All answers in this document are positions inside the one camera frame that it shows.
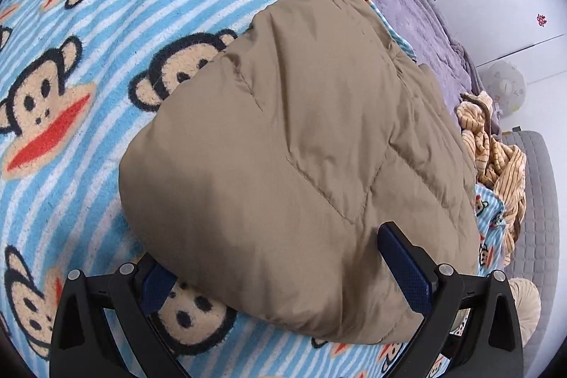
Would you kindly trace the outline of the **tan puffer jacket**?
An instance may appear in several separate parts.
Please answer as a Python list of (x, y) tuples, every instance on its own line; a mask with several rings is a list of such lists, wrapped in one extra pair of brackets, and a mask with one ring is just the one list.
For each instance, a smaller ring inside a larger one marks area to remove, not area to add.
[(213, 299), (321, 340), (399, 343), (421, 318), (378, 227), (475, 273), (475, 176), (435, 75), (364, 0), (280, 0), (162, 103), (119, 193), (144, 248)]

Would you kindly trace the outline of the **white round patterned pillow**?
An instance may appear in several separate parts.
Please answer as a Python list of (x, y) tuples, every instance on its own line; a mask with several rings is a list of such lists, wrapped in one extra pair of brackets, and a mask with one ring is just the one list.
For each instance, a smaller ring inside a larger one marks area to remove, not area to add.
[(509, 117), (522, 107), (526, 99), (527, 85), (523, 73), (512, 63), (495, 61), (479, 75), (502, 117)]

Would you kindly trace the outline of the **blue striped monkey blanket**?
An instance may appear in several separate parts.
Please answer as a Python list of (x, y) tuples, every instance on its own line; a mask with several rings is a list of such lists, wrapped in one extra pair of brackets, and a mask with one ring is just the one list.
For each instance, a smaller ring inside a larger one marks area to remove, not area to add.
[[(194, 66), (275, 0), (1, 0), (1, 330), (35, 377), (49, 373), (67, 273), (139, 257), (118, 163)], [(402, 50), (413, 48), (388, 23)]]

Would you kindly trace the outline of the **purple bed sheet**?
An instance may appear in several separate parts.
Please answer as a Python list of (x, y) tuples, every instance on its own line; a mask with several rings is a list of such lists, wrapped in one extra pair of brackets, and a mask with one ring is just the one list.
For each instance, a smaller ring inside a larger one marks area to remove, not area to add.
[(431, 69), (451, 116), (455, 116), (462, 94), (482, 92), (483, 85), (472, 58), (450, 32), (431, 0), (371, 1), (391, 27), (409, 42), (417, 62)]

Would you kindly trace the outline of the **grey quilted headboard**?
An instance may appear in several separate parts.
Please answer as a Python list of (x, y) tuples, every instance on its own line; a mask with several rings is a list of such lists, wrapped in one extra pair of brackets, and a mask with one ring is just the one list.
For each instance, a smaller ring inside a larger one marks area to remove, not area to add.
[(503, 135), (505, 144), (518, 146), (527, 156), (527, 210), (520, 237), (506, 274), (532, 281), (540, 294), (541, 317), (525, 352), (536, 353), (552, 312), (558, 275), (559, 211), (555, 175), (543, 136), (515, 129)]

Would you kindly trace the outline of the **cream round ruffled cushion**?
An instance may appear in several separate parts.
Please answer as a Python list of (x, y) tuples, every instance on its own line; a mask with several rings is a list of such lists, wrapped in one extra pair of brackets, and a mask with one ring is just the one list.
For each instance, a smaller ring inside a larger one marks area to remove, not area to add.
[(536, 331), (541, 316), (541, 298), (536, 285), (525, 278), (509, 279), (519, 320), (523, 346), (526, 346)]

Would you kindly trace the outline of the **beige striped crumpled garment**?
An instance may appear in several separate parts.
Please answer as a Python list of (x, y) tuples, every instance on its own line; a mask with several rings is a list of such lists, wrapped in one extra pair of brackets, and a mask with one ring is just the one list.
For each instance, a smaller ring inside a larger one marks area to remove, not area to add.
[(504, 205), (503, 264), (511, 262), (527, 209), (527, 156), (516, 145), (506, 145), (492, 133), (492, 99), (484, 91), (463, 93), (455, 109), (461, 138), (476, 168), (476, 182)]

